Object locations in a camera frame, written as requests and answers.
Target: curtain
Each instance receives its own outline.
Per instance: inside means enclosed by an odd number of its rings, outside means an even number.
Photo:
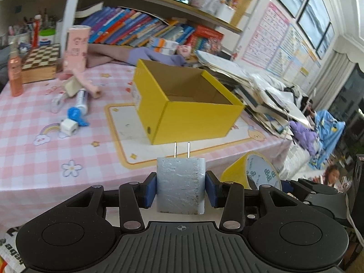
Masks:
[[[309,92],[310,95],[316,87],[316,96],[313,98],[316,111],[327,110],[331,106],[354,67],[355,63],[345,53],[332,51]]]

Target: open cardboard box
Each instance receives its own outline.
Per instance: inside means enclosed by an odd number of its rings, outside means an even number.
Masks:
[[[152,144],[224,137],[244,106],[202,69],[139,60],[132,96]]]

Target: pink checkered tablecloth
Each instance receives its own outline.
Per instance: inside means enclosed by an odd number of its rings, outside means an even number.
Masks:
[[[55,129],[74,100],[67,100],[59,113],[50,112],[50,102],[61,90],[57,88],[61,81],[26,84],[20,97],[11,97],[7,85],[0,94],[0,235],[90,185],[117,189],[125,182],[143,181],[156,170],[155,166],[123,167],[105,116],[106,105],[132,102],[134,67],[110,63],[85,73],[102,88],[103,96],[90,101],[86,117],[90,126],[72,137],[61,136]],[[249,141],[200,155],[206,159],[206,169],[221,175],[250,150],[259,151],[276,167],[281,166],[290,141],[260,131],[266,137],[263,142]]]

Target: rainbow print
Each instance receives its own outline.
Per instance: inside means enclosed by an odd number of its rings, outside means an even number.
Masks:
[[[52,130],[60,131],[61,127],[59,123],[53,123],[47,125],[45,128],[43,128],[39,134],[47,134],[48,132]]]

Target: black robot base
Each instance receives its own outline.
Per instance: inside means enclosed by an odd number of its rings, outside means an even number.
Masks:
[[[206,173],[214,222],[149,222],[139,208],[156,195],[156,174],[119,190],[92,186],[26,223],[16,246],[26,273],[342,272],[348,247],[335,220],[278,189],[245,190]],[[120,227],[105,220],[119,207]]]

